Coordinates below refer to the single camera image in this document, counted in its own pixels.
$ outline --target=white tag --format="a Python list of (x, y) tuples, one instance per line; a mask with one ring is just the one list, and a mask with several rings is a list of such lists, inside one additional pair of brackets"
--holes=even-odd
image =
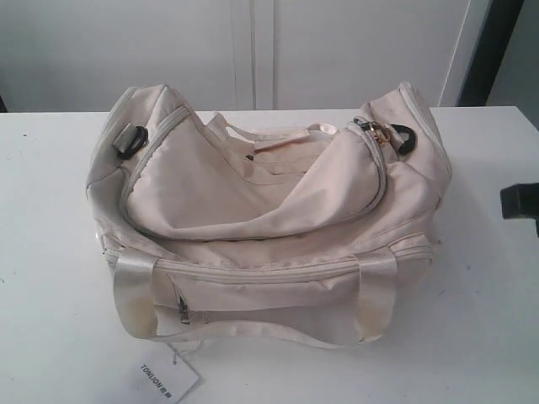
[(115, 378), (108, 402), (175, 404), (196, 383), (199, 376), (167, 345), (152, 345)]

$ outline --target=white table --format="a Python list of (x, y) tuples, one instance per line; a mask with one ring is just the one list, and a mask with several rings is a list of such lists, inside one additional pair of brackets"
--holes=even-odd
[[(500, 189), (539, 181), (539, 133), (511, 107), (434, 113), (454, 167), (444, 249), (387, 335), (336, 351), (207, 342), (182, 402), (539, 402), (539, 238), (499, 204)], [(343, 125), (354, 111), (225, 115), (249, 128)], [(2, 403), (107, 402), (112, 364), (149, 344), (121, 329), (84, 195), (105, 116), (0, 114)]]

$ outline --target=beige nylon bag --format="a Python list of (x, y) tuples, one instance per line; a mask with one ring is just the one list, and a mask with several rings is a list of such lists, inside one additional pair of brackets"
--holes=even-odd
[(451, 166), (408, 83), (342, 129), (203, 125), (167, 86), (130, 88), (95, 148), (88, 200), (137, 338), (379, 338), (432, 260)]

